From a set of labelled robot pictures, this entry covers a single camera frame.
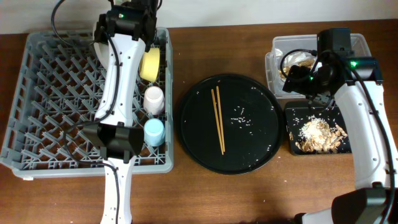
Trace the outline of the pink plastic cup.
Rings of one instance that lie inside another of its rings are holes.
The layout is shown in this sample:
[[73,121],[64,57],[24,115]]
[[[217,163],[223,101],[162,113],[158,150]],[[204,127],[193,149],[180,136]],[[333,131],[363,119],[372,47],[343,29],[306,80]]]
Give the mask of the pink plastic cup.
[[144,93],[144,109],[152,115],[159,115],[165,108],[165,96],[161,88],[150,86]]

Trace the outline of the yellow bowl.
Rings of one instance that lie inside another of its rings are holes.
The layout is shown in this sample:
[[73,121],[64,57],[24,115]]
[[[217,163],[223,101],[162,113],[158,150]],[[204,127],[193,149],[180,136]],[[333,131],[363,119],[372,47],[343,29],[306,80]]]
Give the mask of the yellow bowl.
[[139,75],[142,79],[148,82],[155,82],[158,76],[160,67],[160,49],[150,48],[145,52],[139,67]]

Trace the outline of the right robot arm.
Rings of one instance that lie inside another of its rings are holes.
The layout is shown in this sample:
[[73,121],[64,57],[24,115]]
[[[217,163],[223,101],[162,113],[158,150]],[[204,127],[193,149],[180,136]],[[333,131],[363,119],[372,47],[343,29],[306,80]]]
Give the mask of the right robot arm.
[[317,35],[312,68],[291,66],[284,91],[310,103],[336,104],[345,126],[316,119],[304,124],[296,146],[303,152],[334,151],[348,138],[354,160],[355,189],[336,197],[330,208],[299,213],[295,223],[396,223],[397,148],[384,108],[383,78],[374,57],[357,57],[347,28]]

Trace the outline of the white napkin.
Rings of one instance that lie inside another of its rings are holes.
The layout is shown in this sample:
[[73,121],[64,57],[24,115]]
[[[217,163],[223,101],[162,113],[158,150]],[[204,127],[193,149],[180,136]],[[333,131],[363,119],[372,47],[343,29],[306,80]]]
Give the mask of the white napkin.
[[[279,49],[276,49],[275,50],[275,56],[276,56],[276,59],[277,59],[276,67],[278,69],[278,72],[280,73],[280,61],[281,61],[282,57],[284,56],[283,55],[283,51],[281,51]],[[285,62],[298,62],[298,61],[301,61],[301,60],[312,59],[312,58],[316,60],[316,57],[312,56],[308,52],[294,52],[294,53],[288,55],[285,58],[284,63]]]

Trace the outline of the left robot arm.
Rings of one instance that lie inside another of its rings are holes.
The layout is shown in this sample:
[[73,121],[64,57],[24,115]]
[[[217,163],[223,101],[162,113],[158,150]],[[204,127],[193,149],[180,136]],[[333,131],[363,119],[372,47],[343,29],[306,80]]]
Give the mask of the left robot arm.
[[102,223],[131,223],[131,179],[141,153],[144,131],[133,126],[133,98],[139,66],[156,35],[160,1],[112,3],[99,16],[93,42],[108,45],[105,86],[95,122],[83,127],[99,147],[105,171]]

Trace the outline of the food scraps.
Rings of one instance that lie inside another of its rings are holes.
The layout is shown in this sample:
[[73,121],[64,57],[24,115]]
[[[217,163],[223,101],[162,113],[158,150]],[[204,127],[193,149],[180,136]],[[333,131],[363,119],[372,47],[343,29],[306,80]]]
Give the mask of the food scraps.
[[329,154],[338,152],[340,146],[345,145],[348,134],[335,123],[330,126],[323,118],[311,116],[303,125],[294,124],[298,134],[289,132],[289,140],[305,154]]

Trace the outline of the blue plastic cup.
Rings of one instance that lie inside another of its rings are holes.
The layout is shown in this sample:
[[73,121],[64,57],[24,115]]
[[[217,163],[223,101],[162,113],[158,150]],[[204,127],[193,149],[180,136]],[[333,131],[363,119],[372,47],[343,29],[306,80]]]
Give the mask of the blue plastic cup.
[[144,125],[144,142],[152,147],[157,147],[165,142],[165,126],[161,120],[152,118]]

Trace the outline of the gold snack wrapper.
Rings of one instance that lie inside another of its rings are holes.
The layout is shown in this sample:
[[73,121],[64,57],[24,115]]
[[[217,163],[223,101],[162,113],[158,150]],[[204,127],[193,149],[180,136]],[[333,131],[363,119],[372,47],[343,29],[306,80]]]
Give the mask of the gold snack wrapper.
[[296,65],[296,66],[299,66],[299,67],[304,66],[304,67],[306,67],[306,68],[311,70],[314,63],[315,63],[315,59],[313,59],[313,58],[312,59],[301,60],[301,61],[298,61],[298,62],[285,62],[283,67],[282,67],[282,71],[286,75],[288,75],[289,74],[289,70],[290,70],[290,68],[293,65]]

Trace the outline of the grey round plate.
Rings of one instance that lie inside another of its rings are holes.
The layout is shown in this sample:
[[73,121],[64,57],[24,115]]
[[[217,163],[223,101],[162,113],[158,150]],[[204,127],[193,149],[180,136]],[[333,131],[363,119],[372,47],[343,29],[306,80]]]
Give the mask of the grey round plate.
[[100,61],[102,67],[107,70],[108,62],[109,62],[109,47],[108,44],[104,44],[102,42],[95,42],[93,44],[95,54]]

